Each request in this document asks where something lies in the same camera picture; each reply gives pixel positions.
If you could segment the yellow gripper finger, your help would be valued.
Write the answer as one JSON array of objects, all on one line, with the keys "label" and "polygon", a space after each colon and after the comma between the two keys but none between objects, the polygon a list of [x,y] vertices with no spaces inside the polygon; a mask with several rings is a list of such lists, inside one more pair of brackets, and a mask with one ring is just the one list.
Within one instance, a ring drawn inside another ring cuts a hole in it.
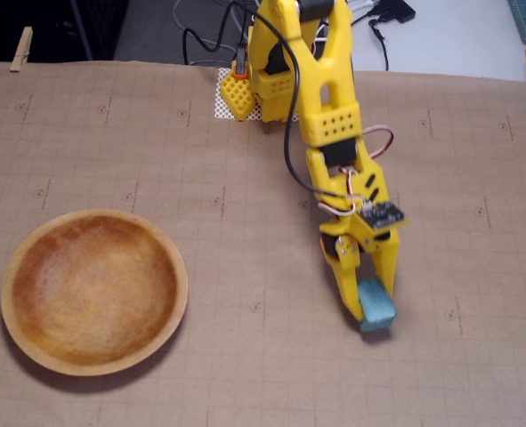
[{"label": "yellow gripper finger", "polygon": [[375,240],[375,251],[372,254],[372,258],[378,278],[385,291],[392,297],[400,239],[398,232],[395,230],[388,231],[383,237],[384,239]]},{"label": "yellow gripper finger", "polygon": [[349,235],[326,235],[326,262],[334,273],[345,308],[357,321],[363,321],[357,279],[357,269],[360,266],[357,241]]}]

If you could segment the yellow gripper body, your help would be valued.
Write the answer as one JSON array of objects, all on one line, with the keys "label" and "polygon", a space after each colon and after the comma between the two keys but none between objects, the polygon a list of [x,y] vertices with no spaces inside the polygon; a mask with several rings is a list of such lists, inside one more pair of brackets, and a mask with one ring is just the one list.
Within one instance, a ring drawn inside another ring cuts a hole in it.
[{"label": "yellow gripper body", "polygon": [[372,254],[375,240],[404,224],[404,213],[389,196],[384,172],[364,140],[351,138],[309,148],[306,160],[319,209],[332,215],[320,225],[326,255],[326,235],[349,235],[360,254]]}]

